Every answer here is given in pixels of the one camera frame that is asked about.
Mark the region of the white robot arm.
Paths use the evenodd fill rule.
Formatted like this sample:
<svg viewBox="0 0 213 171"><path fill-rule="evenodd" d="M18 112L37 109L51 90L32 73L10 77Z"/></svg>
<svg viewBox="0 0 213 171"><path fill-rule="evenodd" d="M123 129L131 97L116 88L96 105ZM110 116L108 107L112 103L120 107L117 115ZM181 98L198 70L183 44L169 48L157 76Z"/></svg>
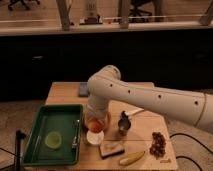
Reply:
<svg viewBox="0 0 213 171"><path fill-rule="evenodd" d="M147 87L121 81L119 69L107 65L87 81L88 115L106 123L111 100L168 116L213 134L213 95Z"/></svg>

